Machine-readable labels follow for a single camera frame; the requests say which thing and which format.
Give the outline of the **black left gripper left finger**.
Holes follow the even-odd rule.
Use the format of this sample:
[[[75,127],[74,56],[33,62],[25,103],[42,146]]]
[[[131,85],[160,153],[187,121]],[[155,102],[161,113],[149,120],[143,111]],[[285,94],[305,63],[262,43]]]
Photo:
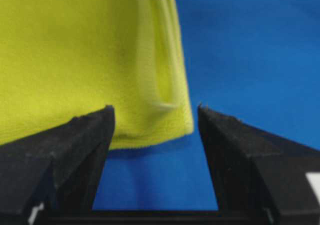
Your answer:
[[[0,147],[0,222],[28,225],[33,209],[87,212],[93,207],[115,110],[103,109]]]

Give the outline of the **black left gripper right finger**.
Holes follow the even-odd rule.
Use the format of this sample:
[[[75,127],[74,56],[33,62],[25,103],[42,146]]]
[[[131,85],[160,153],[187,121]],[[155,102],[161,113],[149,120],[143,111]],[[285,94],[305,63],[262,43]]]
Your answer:
[[[218,209],[256,225],[317,225],[320,203],[308,180],[320,152],[205,106],[198,129]]]

